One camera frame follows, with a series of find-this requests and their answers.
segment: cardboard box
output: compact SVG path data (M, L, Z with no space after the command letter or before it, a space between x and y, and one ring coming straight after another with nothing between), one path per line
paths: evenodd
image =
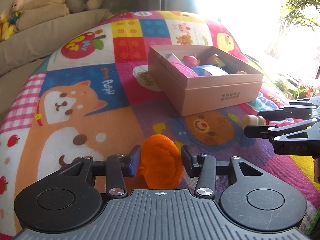
M167 60L170 54L178 58L197 54L201 62L218 54L228 66L228 72L245 71L247 74L187 78ZM151 46L148 69L181 116L254 101L263 78L261 72L232 55L216 47L200 45Z

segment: cartoon apple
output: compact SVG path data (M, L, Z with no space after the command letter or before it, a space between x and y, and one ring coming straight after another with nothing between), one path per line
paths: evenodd
M8 182L5 181L5 176L0 177L0 195L7 190Z
M20 138L18 138L18 135L16 135L16 134L12 135L8 140L7 146L8 147L15 146L19 140L20 140Z
M96 37L96 34L101 34L102 29L93 32L87 32L69 41L66 45L61 48L61 54L66 58L78 59L90 55L95 49L102 50L103 42L100 39L106 37L101 35Z

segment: colorful blanket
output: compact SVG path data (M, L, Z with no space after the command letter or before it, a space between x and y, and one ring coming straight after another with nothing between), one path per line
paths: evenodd
M75 37L30 76L0 129L0 239L21 229L13 201L22 189L78 157L127 154L153 134L218 160L240 156L291 184L308 201L300 228L310 228L320 205L312 158L275 155L268 140L246 138L239 124L245 114L287 104L286 97L265 77L254 102L182 118L148 73L149 46L161 44L216 46L258 67L219 22L191 13L122 13ZM226 91L225 100L233 92ZM104 182L96 180L101 192ZM140 178L126 183L145 187ZM179 187L195 184L185 173ZM217 178L218 191L226 186L224 176Z

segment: silver bolt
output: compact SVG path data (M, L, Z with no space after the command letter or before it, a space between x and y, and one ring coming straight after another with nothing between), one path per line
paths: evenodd
M202 187L200 189L197 190L199 195L202 196L209 196L213 193L212 189L208 188L208 187Z
M109 193L113 196L121 196L124 194L124 189L119 188L119 187L115 187L115 188L112 188L111 190L109 190Z

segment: orange toy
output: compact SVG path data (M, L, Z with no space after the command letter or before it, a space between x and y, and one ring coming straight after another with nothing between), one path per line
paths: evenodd
M149 137L142 146L138 173L149 188L176 188L182 181L183 168L174 142L162 134Z

